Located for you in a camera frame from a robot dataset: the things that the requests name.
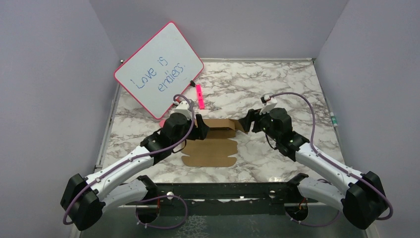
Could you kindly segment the brown cardboard box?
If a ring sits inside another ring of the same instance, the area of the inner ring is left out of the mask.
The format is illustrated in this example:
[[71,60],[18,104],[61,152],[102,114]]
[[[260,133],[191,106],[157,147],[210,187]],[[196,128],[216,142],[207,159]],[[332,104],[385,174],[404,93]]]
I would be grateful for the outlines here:
[[236,132],[245,132],[237,119],[204,119],[209,131],[204,140],[188,140],[182,162],[189,167],[231,167],[236,164]]

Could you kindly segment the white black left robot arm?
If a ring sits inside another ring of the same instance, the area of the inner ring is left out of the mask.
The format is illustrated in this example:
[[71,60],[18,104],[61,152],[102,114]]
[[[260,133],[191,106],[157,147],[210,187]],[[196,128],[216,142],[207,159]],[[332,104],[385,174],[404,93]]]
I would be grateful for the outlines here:
[[204,140],[209,129],[200,114],[172,113],[162,128],[147,136],[120,161],[85,177],[75,174],[60,201],[65,210],[63,223],[74,224],[83,231],[112,208],[134,201],[151,203],[158,187],[148,176],[139,176],[129,183],[126,180],[170,156],[182,142]]

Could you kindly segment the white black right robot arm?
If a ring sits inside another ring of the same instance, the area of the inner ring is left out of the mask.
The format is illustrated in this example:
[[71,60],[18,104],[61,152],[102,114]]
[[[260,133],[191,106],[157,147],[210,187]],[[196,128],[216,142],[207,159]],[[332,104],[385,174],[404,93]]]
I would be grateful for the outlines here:
[[293,130],[291,117],[283,108],[250,109],[238,120],[244,132],[263,132],[275,142],[283,156],[311,168],[326,182],[299,174],[288,181],[286,196],[293,202],[314,199],[342,212],[355,227],[365,230],[381,215],[393,209],[381,180],[373,172],[362,173],[324,155],[311,141]]

